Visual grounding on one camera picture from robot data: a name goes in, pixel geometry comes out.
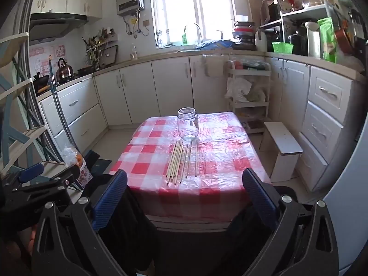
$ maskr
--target white drawer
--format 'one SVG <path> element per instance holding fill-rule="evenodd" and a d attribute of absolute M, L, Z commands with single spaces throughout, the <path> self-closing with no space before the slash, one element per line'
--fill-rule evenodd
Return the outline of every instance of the white drawer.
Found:
<path fill-rule="evenodd" d="M 299 133 L 297 141 L 303 153 L 297 161 L 296 170 L 299 171 L 308 189 L 313 191 L 328 164 L 302 133 Z"/>
<path fill-rule="evenodd" d="M 310 101 L 305 112 L 302 133 L 330 163 L 344 127 Z"/>
<path fill-rule="evenodd" d="M 88 79 L 69 86 L 58 92 L 61 108 L 67 123 L 71 123 L 83 113 L 98 104 L 93 79 Z M 52 96 L 40 102 L 51 133 L 55 136 L 63 126 L 56 111 Z"/>
<path fill-rule="evenodd" d="M 310 70 L 309 100 L 344 124 L 353 81 L 321 68 Z"/>
<path fill-rule="evenodd" d="M 106 127 L 100 104 L 88 110 L 69 125 L 70 132 L 81 152 L 84 152 Z M 68 144 L 69 140 L 64 130 L 55 137 L 55 141 L 60 150 L 65 148 L 65 144 Z"/>

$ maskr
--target faucet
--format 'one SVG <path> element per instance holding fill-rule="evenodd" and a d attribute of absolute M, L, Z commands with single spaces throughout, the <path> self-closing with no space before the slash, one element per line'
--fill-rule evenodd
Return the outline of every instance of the faucet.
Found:
<path fill-rule="evenodd" d="M 201 31 L 200 26 L 197 23 L 189 23 L 189 24 L 186 24 L 185 27 L 184 27 L 184 33 L 185 33 L 185 30 L 187 29 L 187 26 L 190 25 L 190 24 L 196 25 L 197 29 L 199 30 L 199 37 L 200 37 L 200 40 L 201 40 L 201 43 L 202 43 L 203 42 L 202 31 Z"/>

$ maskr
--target green basket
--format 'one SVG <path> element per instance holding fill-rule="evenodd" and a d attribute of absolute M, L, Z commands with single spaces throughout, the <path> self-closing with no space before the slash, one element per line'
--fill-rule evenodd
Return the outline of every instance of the green basket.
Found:
<path fill-rule="evenodd" d="M 272 43 L 275 53 L 292 54 L 294 45 L 291 43 Z"/>

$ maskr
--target window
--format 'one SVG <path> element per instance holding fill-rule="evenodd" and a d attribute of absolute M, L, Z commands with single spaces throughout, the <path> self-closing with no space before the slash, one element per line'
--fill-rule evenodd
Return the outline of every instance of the window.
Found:
<path fill-rule="evenodd" d="M 234 25 L 233 0 L 151 0 L 157 47 L 183 44 L 184 28 L 188 44 L 231 39 Z"/>

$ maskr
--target plastic table cover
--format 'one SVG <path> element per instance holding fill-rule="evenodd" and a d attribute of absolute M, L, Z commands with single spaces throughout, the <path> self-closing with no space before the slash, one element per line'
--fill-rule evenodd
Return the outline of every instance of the plastic table cover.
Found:
<path fill-rule="evenodd" d="M 176 140 L 175 116 L 147 119 L 113 166 L 123 169 L 146 215 L 187 220 L 230 221 L 249 202 L 242 173 L 251 167 L 270 183 L 247 133 L 232 112 L 198 115 L 198 176 L 193 149 L 188 178 L 167 184 L 166 171 Z"/>

